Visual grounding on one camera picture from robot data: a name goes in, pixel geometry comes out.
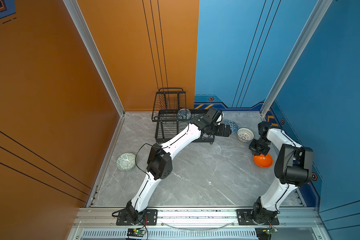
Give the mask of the plain orange bowl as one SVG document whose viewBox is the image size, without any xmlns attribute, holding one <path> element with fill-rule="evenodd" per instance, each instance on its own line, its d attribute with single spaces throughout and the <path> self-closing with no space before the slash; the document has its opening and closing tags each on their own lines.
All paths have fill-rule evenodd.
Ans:
<svg viewBox="0 0 360 240">
<path fill-rule="evenodd" d="M 255 164 L 260 168 L 270 168 L 273 165 L 273 158 L 270 154 L 267 155 L 254 155 Z"/>
</svg>

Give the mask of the blue floral bowl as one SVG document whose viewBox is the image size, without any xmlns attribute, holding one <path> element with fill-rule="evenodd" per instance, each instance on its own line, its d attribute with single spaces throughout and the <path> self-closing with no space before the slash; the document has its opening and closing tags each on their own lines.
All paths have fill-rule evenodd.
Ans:
<svg viewBox="0 0 360 240">
<path fill-rule="evenodd" d="M 188 109 L 180 109 L 177 112 L 177 119 L 179 121 L 189 121 L 192 118 L 192 113 Z"/>
</svg>

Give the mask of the black wire dish rack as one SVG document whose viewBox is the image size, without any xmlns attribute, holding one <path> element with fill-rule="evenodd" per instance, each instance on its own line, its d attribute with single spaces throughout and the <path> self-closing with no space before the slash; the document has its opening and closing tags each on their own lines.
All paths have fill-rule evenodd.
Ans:
<svg viewBox="0 0 360 240">
<path fill-rule="evenodd" d="M 184 89 L 160 88 L 157 91 L 152 112 L 152 122 L 156 123 L 155 139 L 157 143 L 169 141 L 186 129 L 191 119 L 198 118 L 208 112 L 208 110 L 191 109 L 192 118 L 189 121 L 179 121 L 177 112 L 180 109 L 188 109 Z"/>
</svg>

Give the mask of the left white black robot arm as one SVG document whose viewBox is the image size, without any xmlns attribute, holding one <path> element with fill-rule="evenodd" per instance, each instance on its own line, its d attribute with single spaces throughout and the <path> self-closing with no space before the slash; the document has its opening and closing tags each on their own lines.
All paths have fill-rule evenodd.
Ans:
<svg viewBox="0 0 360 240">
<path fill-rule="evenodd" d="M 232 134 L 230 125 L 220 123 L 220 115 L 218 113 L 216 120 L 207 115 L 194 118 L 183 131 L 169 141 L 151 146 L 146 176 L 136 195 L 126 205 L 126 213 L 134 225 L 143 220 L 154 191 L 172 172 L 172 161 L 181 150 L 204 134 L 218 137 L 229 137 Z"/>
</svg>

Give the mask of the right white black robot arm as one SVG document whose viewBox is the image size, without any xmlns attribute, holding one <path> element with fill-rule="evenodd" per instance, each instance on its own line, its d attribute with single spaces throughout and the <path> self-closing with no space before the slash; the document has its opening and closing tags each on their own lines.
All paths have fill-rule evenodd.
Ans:
<svg viewBox="0 0 360 240">
<path fill-rule="evenodd" d="M 281 203 L 292 191 L 311 181 L 314 151 L 295 142 L 284 130 L 269 122 L 259 123 L 258 132 L 260 137 L 249 145 L 257 166 L 269 168 L 273 164 L 268 154 L 270 145 L 279 150 L 274 166 L 275 179 L 258 197 L 251 212 L 253 221 L 262 225 L 277 218 Z"/>
</svg>

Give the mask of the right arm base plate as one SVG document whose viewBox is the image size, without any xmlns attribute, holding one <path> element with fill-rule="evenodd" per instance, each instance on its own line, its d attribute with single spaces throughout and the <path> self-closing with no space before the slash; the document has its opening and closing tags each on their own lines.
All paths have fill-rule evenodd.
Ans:
<svg viewBox="0 0 360 240">
<path fill-rule="evenodd" d="M 237 209 L 236 214 L 240 226 L 280 224 L 276 211 L 258 210 L 255 213 L 254 210 Z"/>
</svg>

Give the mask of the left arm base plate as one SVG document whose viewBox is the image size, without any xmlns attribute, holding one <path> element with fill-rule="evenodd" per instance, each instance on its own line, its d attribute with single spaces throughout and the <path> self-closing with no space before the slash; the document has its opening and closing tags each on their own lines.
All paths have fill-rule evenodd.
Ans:
<svg viewBox="0 0 360 240">
<path fill-rule="evenodd" d="M 117 226 L 155 226 L 158 219 L 157 209 L 147 209 L 138 214 L 128 213 L 126 209 L 114 212 Z"/>
</svg>

